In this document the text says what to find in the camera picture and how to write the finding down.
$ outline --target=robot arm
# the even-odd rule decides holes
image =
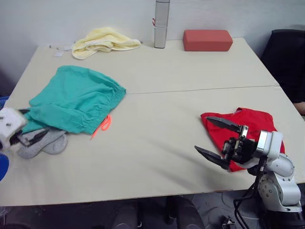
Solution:
[[[292,160],[280,153],[283,135],[279,132],[261,131],[258,142],[247,139],[247,126],[237,125],[218,117],[208,117],[218,127],[239,133],[239,138],[225,141],[224,157],[195,146],[206,159],[228,169],[230,161],[247,168],[256,178],[253,193],[258,191],[269,213],[272,228],[305,228],[300,204],[301,192],[294,180]]]
[[[28,110],[15,110],[5,107],[0,110],[0,152],[9,150],[14,144],[20,142],[24,146],[31,146],[40,141],[48,132],[42,131],[32,139],[22,137],[22,128],[26,125],[27,120],[23,116]]]

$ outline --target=blue object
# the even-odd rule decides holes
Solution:
[[[4,107],[4,104],[8,99],[9,99],[8,96],[0,97],[0,110]]]
[[[9,159],[4,154],[0,154],[0,181],[4,178],[9,169]]]

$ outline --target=red cloth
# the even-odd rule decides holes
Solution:
[[[206,117],[209,116],[225,118],[239,125],[247,125],[249,127],[247,138],[254,139],[255,141],[258,141],[261,130],[268,132],[276,131],[272,116],[266,112],[255,111],[248,108],[238,108],[233,114],[204,113],[201,115],[203,125],[220,151],[223,148],[224,141],[229,140],[230,137],[238,138],[238,133],[219,128],[213,123],[208,122]],[[285,153],[283,142],[281,145],[281,153]],[[239,167],[234,161],[231,161],[230,170],[232,172],[241,169],[243,168]]]

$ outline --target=gray cloth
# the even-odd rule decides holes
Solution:
[[[48,133],[39,142],[29,147],[21,145],[20,149],[17,151],[17,154],[25,159],[30,159],[35,157],[42,150],[48,154],[58,154],[64,150],[68,142],[67,136],[65,135],[66,131],[64,130],[47,127],[28,132],[22,136],[28,140],[31,140],[36,134],[46,129],[49,130]]]
[[[68,137],[66,134],[63,134],[57,140],[44,147],[42,150],[47,154],[59,154],[65,149],[67,143]]]

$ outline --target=teal fabric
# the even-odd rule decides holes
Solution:
[[[23,132],[53,126],[72,133],[92,134],[125,96],[112,78],[88,68],[62,66],[49,84],[30,100]]]

